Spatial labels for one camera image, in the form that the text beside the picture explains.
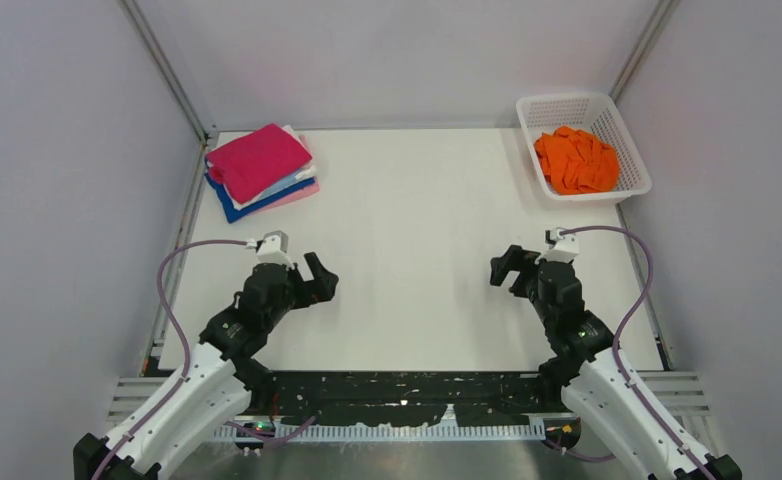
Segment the orange t shirt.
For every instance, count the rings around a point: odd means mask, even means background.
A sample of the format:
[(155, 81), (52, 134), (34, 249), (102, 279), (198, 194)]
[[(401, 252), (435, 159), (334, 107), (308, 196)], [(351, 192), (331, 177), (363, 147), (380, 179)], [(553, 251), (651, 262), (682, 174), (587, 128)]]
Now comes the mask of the orange t shirt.
[(558, 127), (543, 133), (533, 148), (546, 182), (559, 195), (606, 193), (618, 184), (615, 148), (584, 130)]

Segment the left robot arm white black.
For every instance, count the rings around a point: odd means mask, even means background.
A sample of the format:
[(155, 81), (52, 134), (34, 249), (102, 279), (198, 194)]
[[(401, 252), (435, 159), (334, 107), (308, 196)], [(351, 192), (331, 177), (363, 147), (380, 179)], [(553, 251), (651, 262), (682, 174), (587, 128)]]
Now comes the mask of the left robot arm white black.
[(75, 478), (165, 479), (227, 421), (250, 407), (266, 409), (273, 373), (255, 354), (287, 313), (331, 301), (339, 281), (315, 253), (304, 259), (310, 279), (294, 264), (256, 264), (180, 368), (109, 433), (78, 441)]

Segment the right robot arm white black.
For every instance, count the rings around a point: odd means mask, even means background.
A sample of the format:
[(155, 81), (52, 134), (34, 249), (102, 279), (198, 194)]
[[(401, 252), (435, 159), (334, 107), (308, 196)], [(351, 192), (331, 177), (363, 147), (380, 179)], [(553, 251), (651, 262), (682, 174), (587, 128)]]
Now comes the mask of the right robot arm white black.
[(510, 293), (534, 307), (554, 352), (538, 368), (538, 398), (575, 413), (634, 479), (742, 478), (730, 456), (688, 433), (638, 376), (587, 309), (571, 262), (511, 245), (491, 259), (489, 282), (501, 286), (510, 273), (517, 275)]

